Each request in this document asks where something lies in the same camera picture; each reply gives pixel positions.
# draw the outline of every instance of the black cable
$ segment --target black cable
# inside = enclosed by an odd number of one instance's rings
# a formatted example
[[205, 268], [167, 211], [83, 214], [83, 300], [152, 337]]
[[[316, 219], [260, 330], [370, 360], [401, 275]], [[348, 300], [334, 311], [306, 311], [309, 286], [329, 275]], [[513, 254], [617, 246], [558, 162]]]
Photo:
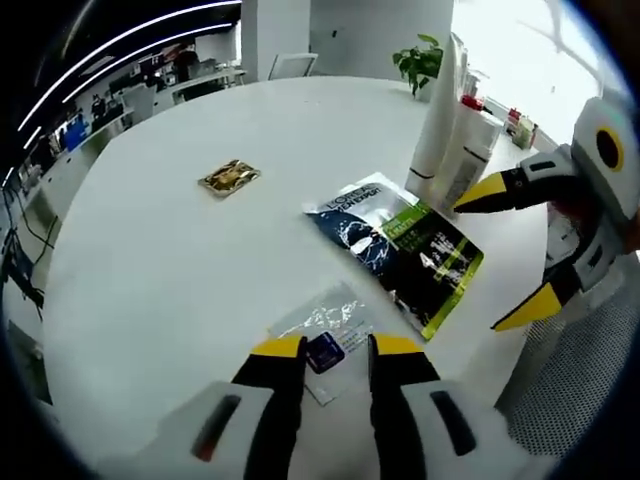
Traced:
[[36, 268], [36, 265], [38, 265], [38, 262], [42, 259], [42, 257], [44, 257], [45, 252], [47, 251], [47, 245], [49, 245], [49, 240], [51, 239], [51, 234], [53, 233], [53, 227], [55, 226], [55, 224], [58, 221], [58, 217], [55, 216], [53, 217], [53, 222], [51, 222], [51, 225], [49, 226], [49, 231], [47, 232], [47, 241], [46, 243], [42, 246], [42, 251], [40, 252], [40, 255], [38, 255], [38, 258], [36, 259], [35, 262], [33, 262], [33, 268]]
[[22, 218], [24, 219], [24, 224], [27, 226], [27, 230], [29, 230], [29, 232], [31, 232], [31, 235], [33, 235], [34, 237], [36, 237], [38, 240], [40, 240], [41, 242], [43, 242], [45, 244], [45, 246], [51, 248], [53, 250], [53, 245], [51, 245], [47, 240], [45, 240], [44, 238], [42, 238], [40, 235], [38, 235], [36, 232], [34, 232], [33, 230], [31, 230], [31, 226], [29, 226], [29, 221], [27, 220], [27, 214], [24, 211], [24, 206], [22, 205], [22, 200], [20, 200], [20, 194], [18, 192], [16, 192], [15, 190], [11, 189], [11, 191], [15, 194], [16, 198], [18, 199], [18, 204], [20, 205], [20, 210], [22, 211]]

